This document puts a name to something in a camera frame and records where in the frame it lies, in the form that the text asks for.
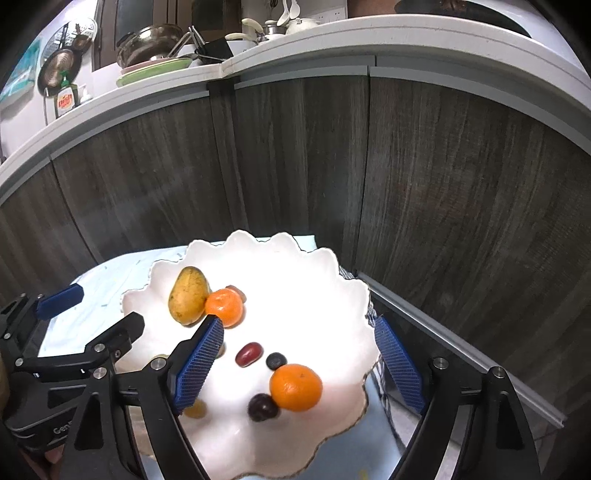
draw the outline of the metal rail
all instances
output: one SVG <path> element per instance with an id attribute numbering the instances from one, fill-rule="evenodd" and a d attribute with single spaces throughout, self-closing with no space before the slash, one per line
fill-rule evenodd
<path id="1" fill-rule="evenodd" d="M 492 358 L 487 357 L 480 350 L 477 350 L 467 341 L 458 337 L 451 330 L 445 328 L 429 315 L 376 282 L 373 278 L 368 277 L 362 272 L 358 274 L 358 278 L 367 283 L 371 291 L 374 292 L 374 294 L 387 306 L 400 313 L 414 326 L 422 330 L 448 350 L 455 353 L 458 357 L 462 358 L 478 371 L 485 373 L 488 372 L 491 367 L 498 365 Z M 559 429 L 564 427 L 564 422 L 567 418 L 564 413 L 558 410 L 550 402 L 543 399 L 542 396 L 525 385 L 517 377 L 511 374 L 509 374 L 509 377 L 513 383 L 515 392 L 523 405 L 528 406 Z"/>

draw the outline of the metal screw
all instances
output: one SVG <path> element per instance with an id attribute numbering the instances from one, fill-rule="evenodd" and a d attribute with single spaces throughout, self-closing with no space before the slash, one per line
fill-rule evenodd
<path id="1" fill-rule="evenodd" d="M 443 357 L 438 356 L 433 359 L 433 366 L 438 370 L 445 370 L 447 367 L 449 367 L 449 362 Z"/>
<path id="2" fill-rule="evenodd" d="M 507 372 L 503 367 L 492 367 L 491 368 L 492 374 L 497 378 L 505 378 Z"/>
<path id="3" fill-rule="evenodd" d="M 150 362 L 150 366 L 154 370 L 160 370 L 160 369 L 164 368 L 165 365 L 166 365 L 166 359 L 162 358 L 161 356 L 159 356 L 158 358 L 155 358 L 154 360 L 152 360 Z"/>
<path id="4" fill-rule="evenodd" d="M 92 376 L 95 377 L 97 380 L 100 380 L 106 374 L 107 374 L 107 369 L 105 367 L 99 367 L 93 372 Z"/>

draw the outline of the kitchen counter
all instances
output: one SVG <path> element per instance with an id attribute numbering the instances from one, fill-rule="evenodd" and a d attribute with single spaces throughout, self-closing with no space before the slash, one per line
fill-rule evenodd
<path id="1" fill-rule="evenodd" d="M 296 77 L 365 74 L 474 93 L 557 130 L 591 153 L 591 80 L 540 43 L 486 24 L 431 15 L 383 15 L 320 25 L 263 43 L 222 64 L 192 67 L 115 89 L 35 134 L 0 166 L 0 204 L 49 158 L 133 116 L 241 86 Z"/>

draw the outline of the dark wood cabinet door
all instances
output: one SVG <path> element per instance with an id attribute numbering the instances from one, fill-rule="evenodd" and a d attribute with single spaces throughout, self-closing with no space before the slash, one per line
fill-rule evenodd
<path id="1" fill-rule="evenodd" d="M 21 293 L 55 293 L 97 264 L 51 164 L 0 205 L 0 232 L 0 308 Z"/>
<path id="2" fill-rule="evenodd" d="M 286 80 L 236 91 L 238 169 L 254 235 L 315 234 L 345 267 L 359 228 L 366 77 Z"/>
<path id="3" fill-rule="evenodd" d="M 66 202 L 99 261 L 233 230 L 209 98 L 128 120 L 55 161 Z"/>
<path id="4" fill-rule="evenodd" d="M 569 413 L 591 378 L 590 184 L 591 158 L 522 113 L 371 79 L 356 266 Z"/>

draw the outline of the soap bottle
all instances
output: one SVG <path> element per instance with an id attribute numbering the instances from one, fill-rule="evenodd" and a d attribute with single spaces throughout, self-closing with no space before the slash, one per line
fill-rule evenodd
<path id="1" fill-rule="evenodd" d="M 79 104 L 78 87 L 74 83 L 70 83 L 67 72 L 61 72 L 61 90 L 55 97 L 56 118 L 61 117 Z"/>

